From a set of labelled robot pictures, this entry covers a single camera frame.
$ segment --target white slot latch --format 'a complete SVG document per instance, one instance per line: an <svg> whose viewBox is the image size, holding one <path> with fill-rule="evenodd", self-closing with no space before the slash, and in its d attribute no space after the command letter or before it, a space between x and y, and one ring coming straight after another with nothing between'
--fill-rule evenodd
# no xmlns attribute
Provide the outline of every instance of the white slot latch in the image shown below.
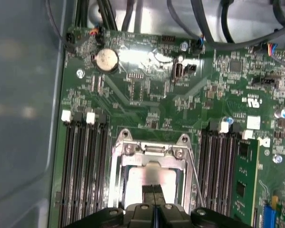
<svg viewBox="0 0 285 228"><path fill-rule="evenodd" d="M219 133L228 133L229 132L229 123L228 122L220 122L218 126Z"/></svg>
<svg viewBox="0 0 285 228"><path fill-rule="evenodd" d="M70 110L62 110L61 120L63 122L71 122L72 120L72 113Z"/></svg>
<svg viewBox="0 0 285 228"><path fill-rule="evenodd" d="M95 113L86 114L86 123L91 125L95 124Z"/></svg>
<svg viewBox="0 0 285 228"><path fill-rule="evenodd" d="M244 130L242 134L242 139L253 139L253 130Z"/></svg>

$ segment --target mounting screw hole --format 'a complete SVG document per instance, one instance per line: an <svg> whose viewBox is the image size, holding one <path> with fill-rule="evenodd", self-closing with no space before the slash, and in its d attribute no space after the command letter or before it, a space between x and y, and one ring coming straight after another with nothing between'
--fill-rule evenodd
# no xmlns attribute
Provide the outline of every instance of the mounting screw hole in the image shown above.
<svg viewBox="0 0 285 228"><path fill-rule="evenodd" d="M184 136L181 140L182 140L183 143L188 142L188 138L186 136Z"/></svg>
<svg viewBox="0 0 285 228"><path fill-rule="evenodd" d="M128 137L128 135L129 135L129 134L128 134L127 131L124 131L124 132L123 132L123 137Z"/></svg>

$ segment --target capacitor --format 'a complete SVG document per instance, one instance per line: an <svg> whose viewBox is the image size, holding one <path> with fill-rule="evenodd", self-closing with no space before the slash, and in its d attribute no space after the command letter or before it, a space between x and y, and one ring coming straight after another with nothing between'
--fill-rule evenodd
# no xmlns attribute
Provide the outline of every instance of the capacitor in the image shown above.
<svg viewBox="0 0 285 228"><path fill-rule="evenodd" d="M234 123L233 118L227 116L225 116L222 121L227 122L229 125L232 125Z"/></svg>
<svg viewBox="0 0 285 228"><path fill-rule="evenodd" d="M285 109L277 109L275 111L275 117L280 119L280 118L284 118L285 119Z"/></svg>
<svg viewBox="0 0 285 228"><path fill-rule="evenodd" d="M186 41L182 42L182 44L180 45L181 51L187 51L189 48L189 45Z"/></svg>

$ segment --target chip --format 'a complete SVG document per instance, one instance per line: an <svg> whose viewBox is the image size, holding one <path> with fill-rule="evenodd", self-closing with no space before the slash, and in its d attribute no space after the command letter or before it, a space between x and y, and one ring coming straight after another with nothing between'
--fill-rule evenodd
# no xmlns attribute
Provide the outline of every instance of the chip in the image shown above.
<svg viewBox="0 0 285 228"><path fill-rule="evenodd" d="M278 125L279 127L285 128L285 119L280 118L280 119L278 120L278 122L277 122L277 125Z"/></svg>
<svg viewBox="0 0 285 228"><path fill-rule="evenodd" d="M213 108L213 101L206 101L205 106L207 108Z"/></svg>
<svg viewBox="0 0 285 228"><path fill-rule="evenodd" d="M241 182L237 182L237 194L240 195L241 197L244 197L245 195L245 185L242 184Z"/></svg>
<svg viewBox="0 0 285 228"><path fill-rule="evenodd" d="M231 60L230 62L230 71L241 73L242 72L242 62L237 60Z"/></svg>
<svg viewBox="0 0 285 228"><path fill-rule="evenodd" d="M207 92L207 98L214 99L214 96L215 96L215 92L213 92L213 91L208 91Z"/></svg>
<svg viewBox="0 0 285 228"><path fill-rule="evenodd" d="M248 144L243 142L239 143L239 154L244 157L248 156Z"/></svg>

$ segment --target screw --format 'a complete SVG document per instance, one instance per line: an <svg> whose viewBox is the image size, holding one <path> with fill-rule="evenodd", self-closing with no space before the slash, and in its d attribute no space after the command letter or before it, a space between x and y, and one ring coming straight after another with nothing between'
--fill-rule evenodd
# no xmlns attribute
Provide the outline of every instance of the screw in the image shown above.
<svg viewBox="0 0 285 228"><path fill-rule="evenodd" d="M272 160L274 161L274 163L276 164L280 164L283 161L283 157L279 154L276 154Z"/></svg>
<svg viewBox="0 0 285 228"><path fill-rule="evenodd" d="M206 212L204 210L202 210L202 209L198 209L196 211L196 213L198 213L199 215L202 215L202 216L206 214Z"/></svg>
<svg viewBox="0 0 285 228"><path fill-rule="evenodd" d="M183 149L177 149L177 150L175 151L175 156L176 156L177 158L183 158L184 155L185 155L185 152L184 152Z"/></svg>
<svg viewBox="0 0 285 228"><path fill-rule="evenodd" d="M125 151L126 154L131 154L131 153L133 153L133 152L134 152L134 147L133 147L133 145L130 145L130 144L126 145L126 146L124 147L124 151Z"/></svg>
<svg viewBox="0 0 285 228"><path fill-rule="evenodd" d="M116 215L117 214L117 211L116 210L111 210L110 211L110 215Z"/></svg>
<svg viewBox="0 0 285 228"><path fill-rule="evenodd" d="M85 72L84 72L84 70L83 69L78 69L77 71L76 71L76 75L77 75L77 77L78 78L83 78L84 76L85 76Z"/></svg>
<svg viewBox="0 0 285 228"><path fill-rule="evenodd" d="M172 205L171 204L166 204L165 208L168 209L168 210L171 210L172 209Z"/></svg>

